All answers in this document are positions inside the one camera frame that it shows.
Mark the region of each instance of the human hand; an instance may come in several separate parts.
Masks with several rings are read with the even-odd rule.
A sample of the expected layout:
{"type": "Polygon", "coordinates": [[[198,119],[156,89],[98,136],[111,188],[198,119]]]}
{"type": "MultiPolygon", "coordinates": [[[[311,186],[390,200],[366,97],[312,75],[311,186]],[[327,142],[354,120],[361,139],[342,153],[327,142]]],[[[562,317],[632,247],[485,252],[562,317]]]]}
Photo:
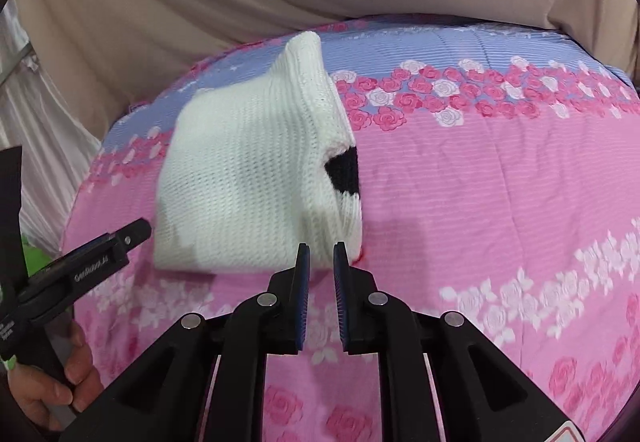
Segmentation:
{"type": "Polygon", "coordinates": [[[20,409],[32,422],[51,431],[60,431],[62,426],[45,404],[71,404],[81,412],[104,389],[98,370],[94,367],[91,348],[86,343],[82,328],[75,321],[70,326],[70,340],[74,348],[65,365],[65,376],[76,387],[73,393],[33,366],[16,362],[8,372],[9,389],[20,409]]]}

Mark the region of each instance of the metal rivet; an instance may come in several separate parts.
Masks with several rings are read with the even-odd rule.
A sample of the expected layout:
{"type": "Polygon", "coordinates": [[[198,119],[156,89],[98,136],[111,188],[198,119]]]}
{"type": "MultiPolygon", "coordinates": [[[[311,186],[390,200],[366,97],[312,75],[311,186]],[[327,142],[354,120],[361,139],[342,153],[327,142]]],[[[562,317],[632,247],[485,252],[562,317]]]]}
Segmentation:
{"type": "Polygon", "coordinates": [[[369,294],[369,303],[372,305],[385,305],[389,298],[383,292],[372,292],[369,294]]]}
{"type": "Polygon", "coordinates": [[[278,297],[270,292],[265,292],[258,296],[258,305],[261,307],[272,307],[278,301],[278,297]]]}
{"type": "Polygon", "coordinates": [[[187,314],[180,320],[180,324],[182,328],[186,328],[187,330],[191,330],[192,328],[196,328],[200,325],[201,319],[197,314],[187,314]]]}
{"type": "Polygon", "coordinates": [[[461,327],[465,323],[465,317],[458,312],[447,312],[444,322],[450,327],[461,327]]]}

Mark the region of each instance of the white knit garment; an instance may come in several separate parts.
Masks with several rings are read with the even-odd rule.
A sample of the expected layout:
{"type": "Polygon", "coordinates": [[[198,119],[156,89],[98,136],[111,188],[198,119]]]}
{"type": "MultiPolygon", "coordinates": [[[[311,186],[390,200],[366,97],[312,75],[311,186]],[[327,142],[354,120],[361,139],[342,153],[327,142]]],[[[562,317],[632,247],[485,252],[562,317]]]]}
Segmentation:
{"type": "Polygon", "coordinates": [[[291,39],[264,75],[201,90],[178,116],[158,181],[159,269],[261,272],[331,268],[336,242],[360,253],[360,197],[334,189],[324,164],[355,146],[324,70],[320,38],[291,39]]]}

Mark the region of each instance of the black patch on sweater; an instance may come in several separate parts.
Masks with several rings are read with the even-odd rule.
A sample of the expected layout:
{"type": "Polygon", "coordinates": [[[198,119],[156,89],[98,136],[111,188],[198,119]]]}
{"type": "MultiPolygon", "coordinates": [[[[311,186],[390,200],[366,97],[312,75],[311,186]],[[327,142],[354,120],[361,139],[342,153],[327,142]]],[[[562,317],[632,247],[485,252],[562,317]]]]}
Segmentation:
{"type": "Polygon", "coordinates": [[[336,191],[351,195],[360,193],[358,151],[356,148],[349,148],[337,157],[329,159],[324,164],[324,170],[329,175],[336,191]]]}

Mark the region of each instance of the white satin curtain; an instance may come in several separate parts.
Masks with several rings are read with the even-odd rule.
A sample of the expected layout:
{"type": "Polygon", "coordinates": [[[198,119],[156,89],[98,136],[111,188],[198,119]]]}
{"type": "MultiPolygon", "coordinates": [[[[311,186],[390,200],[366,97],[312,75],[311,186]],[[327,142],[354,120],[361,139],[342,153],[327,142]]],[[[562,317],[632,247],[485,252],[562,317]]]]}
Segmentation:
{"type": "MultiPolygon", "coordinates": [[[[28,43],[14,0],[0,16],[0,71],[28,43]]],[[[22,145],[20,228],[57,255],[66,220],[100,142],[72,118],[35,54],[0,87],[0,148],[22,145]]]]}

